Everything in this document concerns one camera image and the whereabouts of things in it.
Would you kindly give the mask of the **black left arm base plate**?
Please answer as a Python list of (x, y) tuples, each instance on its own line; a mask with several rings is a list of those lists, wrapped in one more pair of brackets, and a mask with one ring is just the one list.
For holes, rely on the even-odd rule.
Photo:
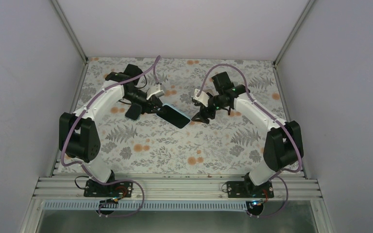
[(93, 180), (88, 180), (84, 188), (84, 197), (100, 198), (130, 198), (132, 195), (133, 182), (119, 182), (112, 185), (101, 185)]

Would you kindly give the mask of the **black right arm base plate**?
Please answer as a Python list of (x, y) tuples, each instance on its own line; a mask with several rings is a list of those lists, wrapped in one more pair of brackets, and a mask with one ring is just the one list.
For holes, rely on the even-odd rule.
[(228, 198), (273, 198), (274, 191), (271, 182), (254, 185), (246, 181), (228, 181), (225, 183)]

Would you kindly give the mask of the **black phone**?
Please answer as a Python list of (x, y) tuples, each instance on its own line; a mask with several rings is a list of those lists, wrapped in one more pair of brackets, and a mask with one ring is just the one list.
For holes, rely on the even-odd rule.
[(131, 104), (127, 112), (125, 113), (125, 117), (131, 120), (138, 120), (140, 115), (142, 114), (142, 106), (136, 103)]

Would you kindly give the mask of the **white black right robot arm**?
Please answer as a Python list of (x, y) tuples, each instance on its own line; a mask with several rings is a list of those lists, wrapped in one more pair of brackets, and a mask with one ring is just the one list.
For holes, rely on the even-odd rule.
[(255, 198), (262, 185), (277, 177), (287, 166), (298, 163), (302, 167), (303, 142), (301, 127), (296, 121), (285, 121), (260, 104), (250, 93), (247, 84), (234, 85), (226, 72), (212, 77), (216, 95), (195, 89), (192, 102), (200, 110), (192, 121), (208, 124), (218, 110), (236, 110), (255, 126), (265, 130), (263, 161), (244, 176), (244, 193)]

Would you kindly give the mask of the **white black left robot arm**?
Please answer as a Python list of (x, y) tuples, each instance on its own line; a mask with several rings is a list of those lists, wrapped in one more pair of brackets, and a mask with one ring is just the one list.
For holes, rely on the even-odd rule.
[(115, 192), (116, 181), (113, 171), (98, 157), (101, 141), (97, 121), (122, 99), (131, 102), (129, 110), (134, 110), (136, 117), (158, 113), (163, 106), (160, 100), (165, 93), (163, 84), (154, 77), (155, 83), (144, 92), (137, 84), (145, 75), (146, 72), (132, 64), (123, 72), (111, 72), (95, 96), (73, 113), (63, 113), (59, 118), (62, 166), (79, 165), (90, 180), (97, 182), (96, 190), (105, 197)]

